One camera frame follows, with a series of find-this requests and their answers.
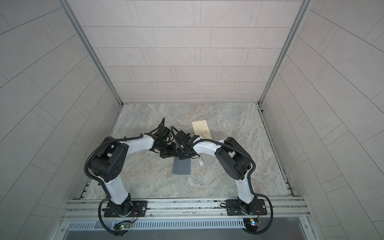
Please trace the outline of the grey envelope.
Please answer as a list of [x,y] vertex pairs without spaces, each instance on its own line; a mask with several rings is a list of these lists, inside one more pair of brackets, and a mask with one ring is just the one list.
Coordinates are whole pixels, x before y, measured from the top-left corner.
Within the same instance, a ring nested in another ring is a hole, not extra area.
[[191,159],[180,160],[178,157],[175,157],[172,173],[174,175],[190,175]]

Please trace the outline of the cream yellow envelope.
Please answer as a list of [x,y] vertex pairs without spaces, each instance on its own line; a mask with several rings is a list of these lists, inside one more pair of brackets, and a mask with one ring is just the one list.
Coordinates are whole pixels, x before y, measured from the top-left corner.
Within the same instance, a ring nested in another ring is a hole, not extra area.
[[206,120],[192,122],[195,135],[199,135],[204,139],[212,139],[208,123]]

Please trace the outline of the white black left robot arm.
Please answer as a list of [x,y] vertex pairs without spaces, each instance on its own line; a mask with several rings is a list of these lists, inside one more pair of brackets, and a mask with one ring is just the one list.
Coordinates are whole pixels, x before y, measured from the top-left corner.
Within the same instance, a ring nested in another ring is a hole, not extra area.
[[137,137],[115,139],[107,137],[86,160],[86,176],[102,186],[109,208],[106,212],[114,217],[126,217],[133,212],[131,196],[125,189],[121,172],[126,156],[148,150],[156,152],[162,158],[176,156],[176,144],[171,130],[163,125],[149,133]]

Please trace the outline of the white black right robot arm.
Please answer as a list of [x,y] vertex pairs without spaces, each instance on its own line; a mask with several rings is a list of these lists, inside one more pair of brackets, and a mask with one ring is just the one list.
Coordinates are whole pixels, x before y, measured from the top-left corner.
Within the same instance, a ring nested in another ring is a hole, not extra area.
[[182,156],[206,154],[216,157],[224,171],[235,180],[240,201],[239,209],[245,215],[251,215],[255,211],[258,197],[251,183],[251,174],[256,168],[255,162],[234,138],[215,141],[197,135],[190,136],[183,131],[173,134],[173,137]]

